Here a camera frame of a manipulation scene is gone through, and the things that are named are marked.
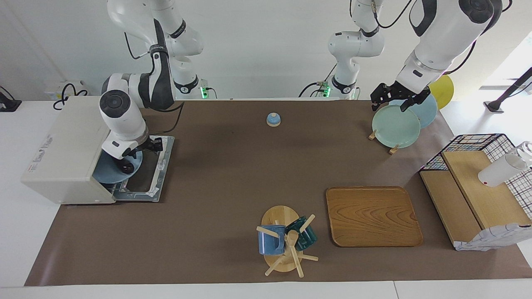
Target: white table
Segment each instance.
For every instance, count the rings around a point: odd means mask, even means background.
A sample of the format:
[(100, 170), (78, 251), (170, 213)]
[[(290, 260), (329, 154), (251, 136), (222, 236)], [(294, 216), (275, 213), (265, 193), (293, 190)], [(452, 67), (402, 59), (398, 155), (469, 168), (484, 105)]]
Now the white table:
[[(525, 130), (530, 125), (522, 123), (527, 114), (523, 111), (532, 111), (532, 99), (519, 95), (503, 105), (506, 114), (484, 113), (481, 101), (496, 99), (499, 94), (480, 92), (478, 99), (453, 102), (442, 112), (456, 135), (503, 132), (515, 143), (532, 139), (527, 135), (532, 133)], [(22, 103), (16, 113), (0, 114), (0, 179), (4, 184), (0, 195), (0, 298), (247, 298), (250, 295), (272, 298), (306, 294), (306, 298), (528, 299), (532, 296), (529, 291), (532, 279), (22, 287), (59, 206), (24, 186), (20, 177), (58, 113), (52, 109), (51, 102), (39, 101)], [(519, 246), (532, 264), (532, 240)]]

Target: wooden plate stand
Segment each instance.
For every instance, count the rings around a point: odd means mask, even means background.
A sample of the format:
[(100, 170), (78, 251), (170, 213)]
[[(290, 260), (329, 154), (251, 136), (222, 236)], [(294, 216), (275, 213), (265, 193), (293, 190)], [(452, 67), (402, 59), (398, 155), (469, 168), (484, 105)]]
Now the wooden plate stand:
[[(373, 133), (371, 133), (371, 135), (368, 137), (369, 140), (374, 140), (375, 139), (375, 134), (377, 133), (377, 130), (373, 131)], [(399, 144), (396, 145), (394, 148), (390, 149), (390, 151), (388, 152), (390, 155), (393, 155), (395, 154), (395, 152), (397, 152), (397, 150), (399, 149)]]
[[(295, 220), (299, 219), (299, 215), (293, 209), (284, 206), (278, 205), (270, 208), (264, 213), (262, 217), (261, 225), (284, 225), (287, 226)], [(311, 215), (307, 222), (303, 225), (302, 230), (312, 222), (314, 215)], [(301, 268), (302, 260), (318, 261), (317, 256), (305, 255), (303, 251), (296, 251), (294, 244), (297, 241), (298, 234), (288, 234), (285, 235), (285, 253), (282, 255), (265, 255), (264, 260), (266, 264), (270, 267), (264, 274), (266, 276), (270, 275), (273, 271), (277, 272), (290, 272), (294, 269), (297, 269), (297, 273), (300, 278), (303, 278), (303, 269)]]

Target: light blue plate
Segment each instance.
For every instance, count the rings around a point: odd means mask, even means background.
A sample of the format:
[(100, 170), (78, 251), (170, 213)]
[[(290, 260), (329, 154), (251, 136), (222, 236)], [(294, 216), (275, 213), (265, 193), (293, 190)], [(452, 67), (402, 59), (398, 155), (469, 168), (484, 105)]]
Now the light blue plate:
[(404, 148), (418, 140), (421, 125), (414, 112), (401, 112), (397, 105), (381, 108), (373, 117), (372, 123), (375, 137), (387, 147)]
[[(401, 106), (403, 104), (403, 99), (395, 99), (390, 102), (390, 105)], [(408, 108), (414, 112), (421, 124), (421, 128), (426, 128), (436, 119), (436, 114), (438, 113), (438, 103), (433, 95), (429, 95), (421, 104), (416, 104)]]
[(135, 174), (135, 172), (137, 172), (142, 163), (142, 152), (137, 152), (136, 159), (132, 156), (127, 156), (124, 159), (133, 164), (133, 167), (135, 168), (133, 173), (127, 175), (120, 171), (114, 164), (111, 156), (107, 154), (106, 151), (102, 150), (96, 168), (94, 169), (93, 177), (102, 184), (116, 184), (129, 179)]

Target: yellow plate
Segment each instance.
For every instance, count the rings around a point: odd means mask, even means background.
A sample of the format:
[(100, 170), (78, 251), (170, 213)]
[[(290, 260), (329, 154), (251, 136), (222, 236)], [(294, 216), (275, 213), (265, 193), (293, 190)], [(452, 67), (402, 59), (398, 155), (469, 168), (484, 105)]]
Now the yellow plate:
[(448, 75), (441, 76), (436, 82), (429, 85), (430, 93), (438, 103), (438, 109), (447, 106), (454, 95), (453, 80)]

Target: white bottle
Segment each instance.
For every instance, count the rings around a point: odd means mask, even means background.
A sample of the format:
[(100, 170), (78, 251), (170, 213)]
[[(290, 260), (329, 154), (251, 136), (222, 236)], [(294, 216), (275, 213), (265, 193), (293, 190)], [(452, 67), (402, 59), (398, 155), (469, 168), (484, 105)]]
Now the white bottle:
[(478, 179), (486, 186), (497, 187), (531, 165), (532, 143), (525, 141), (479, 172)]

